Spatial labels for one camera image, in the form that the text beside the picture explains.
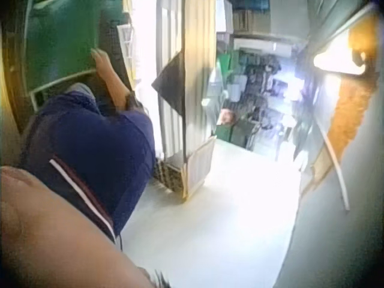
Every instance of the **green board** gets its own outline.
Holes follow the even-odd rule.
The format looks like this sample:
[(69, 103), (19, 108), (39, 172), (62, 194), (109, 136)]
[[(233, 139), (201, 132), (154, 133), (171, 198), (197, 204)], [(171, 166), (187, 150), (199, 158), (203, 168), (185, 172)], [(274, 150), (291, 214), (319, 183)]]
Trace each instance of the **green board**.
[(26, 33), (29, 91), (94, 68), (90, 50), (99, 46), (102, 10), (111, 18), (123, 17), (121, 0), (54, 0), (42, 9), (32, 6)]

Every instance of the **person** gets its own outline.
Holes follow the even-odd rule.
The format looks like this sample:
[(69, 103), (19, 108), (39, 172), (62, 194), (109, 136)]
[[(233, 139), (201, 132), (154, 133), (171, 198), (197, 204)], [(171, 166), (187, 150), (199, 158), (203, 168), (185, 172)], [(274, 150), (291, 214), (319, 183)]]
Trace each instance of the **person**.
[[(81, 212), (115, 243), (152, 175), (154, 135), (150, 118), (113, 70), (107, 53), (92, 49), (91, 55), (112, 99), (114, 114), (103, 116), (90, 88), (82, 83), (74, 84), (48, 100), (29, 124), (19, 168), (39, 179), (46, 189)], [(33, 201), (31, 205), (37, 205), (37, 200)], [(45, 202), (48, 206), (54, 206), (53, 203)], [(58, 222), (58, 229), (67, 230), (70, 229), (67, 226), (76, 225), (67, 218), (74, 217), (66, 215)], [(87, 232), (73, 229), (80, 238), (76, 243), (82, 237), (87, 238)]]
[(1, 167), (0, 175), (0, 287), (170, 288), (27, 171)]

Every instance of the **green item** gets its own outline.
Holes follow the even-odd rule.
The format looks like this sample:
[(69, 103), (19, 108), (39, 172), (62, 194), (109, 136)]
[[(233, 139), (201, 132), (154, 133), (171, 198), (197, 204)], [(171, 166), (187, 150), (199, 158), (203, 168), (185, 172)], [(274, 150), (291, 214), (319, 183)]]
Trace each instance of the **green item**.
[(114, 59), (115, 55), (120, 57), (119, 38), (115, 33), (112, 39), (103, 39), (103, 34), (112, 34), (116, 25), (125, 22), (122, 1), (46, 2), (47, 5), (38, 5), (39, 9), (32, 6), (26, 24), (25, 67), (29, 91), (95, 68), (91, 57), (91, 48), (95, 47), (109, 53), (119, 74), (121, 68), (115, 66), (122, 61)]
[(220, 140), (230, 142), (231, 133), (232, 133), (232, 126), (229, 126), (229, 125), (216, 126), (216, 136)]
[(225, 83), (229, 75), (230, 55), (228, 53), (220, 54), (218, 60), (220, 62), (221, 74), (223, 75), (223, 82)]

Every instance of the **light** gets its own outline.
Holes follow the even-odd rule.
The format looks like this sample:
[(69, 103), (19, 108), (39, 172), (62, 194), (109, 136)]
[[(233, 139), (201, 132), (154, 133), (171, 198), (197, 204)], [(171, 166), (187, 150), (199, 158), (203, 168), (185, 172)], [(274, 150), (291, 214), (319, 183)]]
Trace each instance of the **light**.
[(300, 91), (304, 87), (304, 80), (295, 77), (293, 74), (288, 78), (288, 88), (284, 93), (285, 100), (289, 101), (299, 101), (301, 99)]
[(297, 121), (294, 119), (291, 115), (284, 115), (283, 119), (281, 120), (281, 123), (284, 127), (295, 127), (297, 124)]
[(365, 72), (365, 64), (357, 66), (352, 58), (352, 48), (349, 47), (349, 30), (335, 38), (323, 53), (315, 56), (313, 64), (325, 71), (361, 75)]
[(209, 98), (203, 99), (202, 100), (202, 106), (204, 106), (204, 107), (208, 106), (210, 101), (211, 101), (211, 99), (209, 99)]

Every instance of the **human hand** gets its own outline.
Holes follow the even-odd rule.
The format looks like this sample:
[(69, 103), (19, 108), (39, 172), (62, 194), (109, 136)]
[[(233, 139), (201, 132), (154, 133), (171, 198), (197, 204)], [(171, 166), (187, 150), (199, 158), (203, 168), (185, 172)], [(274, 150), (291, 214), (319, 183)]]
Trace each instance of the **human hand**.
[(96, 63), (97, 74), (106, 81), (115, 73), (108, 54), (100, 49), (91, 49), (91, 55)]

